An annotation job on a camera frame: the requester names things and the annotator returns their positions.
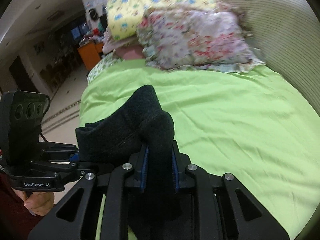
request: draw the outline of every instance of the orange cabinet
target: orange cabinet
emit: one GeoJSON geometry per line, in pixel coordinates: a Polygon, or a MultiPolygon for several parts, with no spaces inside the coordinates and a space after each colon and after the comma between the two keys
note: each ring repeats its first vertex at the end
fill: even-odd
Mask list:
{"type": "Polygon", "coordinates": [[[102,48],[103,48],[103,43],[102,42],[96,44],[96,50],[97,50],[98,53],[102,53],[102,48]]]}
{"type": "Polygon", "coordinates": [[[90,42],[78,48],[80,57],[82,58],[82,61],[84,62],[87,70],[92,70],[93,67],[101,60],[99,52],[102,52],[102,49],[98,52],[96,47],[98,45],[99,44],[94,44],[93,42],[90,42]]]}

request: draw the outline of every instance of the camera lens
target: camera lens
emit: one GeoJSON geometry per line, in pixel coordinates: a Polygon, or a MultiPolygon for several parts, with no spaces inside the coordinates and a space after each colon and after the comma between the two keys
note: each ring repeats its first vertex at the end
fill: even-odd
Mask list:
{"type": "Polygon", "coordinates": [[[18,105],[16,108],[16,111],[14,113],[14,117],[19,120],[22,117],[23,114],[23,107],[22,105],[18,105]]]}
{"type": "Polygon", "coordinates": [[[31,118],[33,116],[33,113],[35,112],[35,104],[31,103],[27,107],[27,118],[31,118]]]}
{"type": "Polygon", "coordinates": [[[39,106],[37,107],[37,115],[40,115],[42,113],[42,105],[39,104],[39,106]]]}

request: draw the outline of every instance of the pillow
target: pillow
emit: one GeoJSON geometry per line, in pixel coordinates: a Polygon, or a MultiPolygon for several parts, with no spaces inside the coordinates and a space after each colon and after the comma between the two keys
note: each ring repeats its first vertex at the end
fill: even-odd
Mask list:
{"type": "Polygon", "coordinates": [[[137,34],[139,43],[145,46],[147,62],[161,69],[241,63],[247,64],[242,72],[248,72],[255,56],[237,22],[237,16],[227,11],[197,10],[184,5],[150,8],[137,34]]]}
{"type": "Polygon", "coordinates": [[[320,23],[306,0],[223,0],[246,11],[267,66],[320,115],[320,23]]]}
{"type": "Polygon", "coordinates": [[[108,26],[113,38],[121,40],[134,35],[147,8],[166,7],[177,2],[187,2],[197,8],[216,7],[216,0],[108,0],[108,26]]]}

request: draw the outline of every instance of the metal screw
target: metal screw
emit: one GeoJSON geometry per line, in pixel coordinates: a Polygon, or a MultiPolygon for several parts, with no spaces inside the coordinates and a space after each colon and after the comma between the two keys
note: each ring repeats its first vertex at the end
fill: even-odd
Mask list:
{"type": "Polygon", "coordinates": [[[122,169],[130,170],[130,169],[132,169],[132,164],[131,163],[125,163],[125,164],[122,165],[122,169]]]}
{"type": "Polygon", "coordinates": [[[233,174],[231,173],[226,173],[224,177],[226,178],[226,180],[233,180],[235,178],[235,176],[233,176],[233,174]]]}
{"type": "Polygon", "coordinates": [[[89,172],[89,173],[87,173],[84,177],[85,177],[85,179],[87,179],[87,180],[92,180],[92,179],[94,179],[95,176],[96,176],[96,175],[95,175],[94,173],[89,172]]]}
{"type": "Polygon", "coordinates": [[[188,165],[188,170],[189,170],[189,171],[195,171],[197,168],[198,168],[198,167],[197,167],[197,165],[195,165],[195,164],[189,164],[189,165],[188,165]]]}

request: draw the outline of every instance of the cable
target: cable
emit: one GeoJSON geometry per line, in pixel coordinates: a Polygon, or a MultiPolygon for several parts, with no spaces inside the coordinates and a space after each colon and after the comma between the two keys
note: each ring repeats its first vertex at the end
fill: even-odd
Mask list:
{"type": "Polygon", "coordinates": [[[44,137],[44,135],[43,135],[42,133],[40,133],[40,136],[41,136],[41,138],[42,138],[45,142],[48,141],[48,140],[44,137]]]}
{"type": "MultiPolygon", "coordinates": [[[[49,97],[48,95],[45,95],[45,97],[46,97],[47,100],[48,100],[48,106],[47,106],[46,110],[43,112],[43,116],[45,116],[45,114],[48,112],[48,110],[49,110],[49,108],[50,108],[50,105],[51,105],[51,99],[50,99],[50,97],[49,97]]],[[[42,138],[45,142],[48,141],[48,140],[44,137],[44,135],[43,135],[42,133],[40,133],[40,136],[41,136],[41,138],[42,138]]]]}
{"type": "Polygon", "coordinates": [[[50,100],[50,97],[48,95],[45,95],[45,97],[47,98],[48,100],[48,106],[47,106],[47,109],[43,112],[43,116],[45,116],[45,114],[48,112],[49,108],[50,108],[50,104],[51,104],[51,100],[50,100]]]}

